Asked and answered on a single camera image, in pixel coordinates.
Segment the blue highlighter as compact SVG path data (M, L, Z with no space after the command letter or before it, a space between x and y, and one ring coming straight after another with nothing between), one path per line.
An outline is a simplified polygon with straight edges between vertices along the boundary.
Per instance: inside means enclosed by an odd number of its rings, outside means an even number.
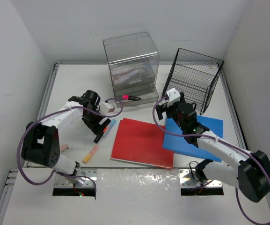
M105 138L109 134L109 132L111 131L111 129L114 127L115 123L116 123L116 119L113 119L109 123L109 125L104 129L103 138Z

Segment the yellow highlighter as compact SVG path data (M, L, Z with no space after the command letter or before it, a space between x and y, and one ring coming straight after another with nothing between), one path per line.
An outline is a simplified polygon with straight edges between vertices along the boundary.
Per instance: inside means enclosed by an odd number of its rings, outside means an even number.
M92 150L83 158L82 162L86 164L91 159L91 157L97 152L98 149L99 149L99 145L96 144L92 148Z

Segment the pink highlighter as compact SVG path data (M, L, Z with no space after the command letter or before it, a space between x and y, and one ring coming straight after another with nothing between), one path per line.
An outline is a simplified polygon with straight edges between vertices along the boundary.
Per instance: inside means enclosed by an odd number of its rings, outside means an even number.
M131 96L131 95L126 95L124 94L122 96L123 100L130 100L130 101L140 101L141 98L140 97L136 97L136 96Z

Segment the clear plastic drawer unit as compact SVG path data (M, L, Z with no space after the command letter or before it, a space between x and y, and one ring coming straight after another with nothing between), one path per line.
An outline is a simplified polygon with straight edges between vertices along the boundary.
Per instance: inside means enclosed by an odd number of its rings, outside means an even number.
M150 34L139 31L106 38L102 43L117 108L156 102L160 55ZM141 100L123 100L124 94Z

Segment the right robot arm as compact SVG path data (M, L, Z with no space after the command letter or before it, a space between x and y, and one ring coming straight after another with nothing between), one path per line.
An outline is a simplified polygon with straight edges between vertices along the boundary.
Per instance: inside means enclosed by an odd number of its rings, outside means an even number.
M219 180L239 189L254 203L262 200L270 192L270 160L258 150L251 152L225 141L204 126L197 119L196 105L187 103L183 92L169 90L153 106L153 120L157 123L163 114L172 119L180 128L182 137L188 144L215 155L223 165L212 159L205 159L195 166L195 177L200 183Z

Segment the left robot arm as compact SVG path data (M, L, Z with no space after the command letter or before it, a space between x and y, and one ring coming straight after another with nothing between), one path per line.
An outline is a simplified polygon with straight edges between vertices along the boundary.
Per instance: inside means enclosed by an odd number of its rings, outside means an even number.
M24 138L21 157L59 173L74 175L78 162L60 153L59 134L81 119L95 135L94 143L98 143L111 122L104 115L114 109L108 102L101 103L100 96L92 90L87 90L81 97L70 97L57 114L46 117L35 126L28 125L31 129Z

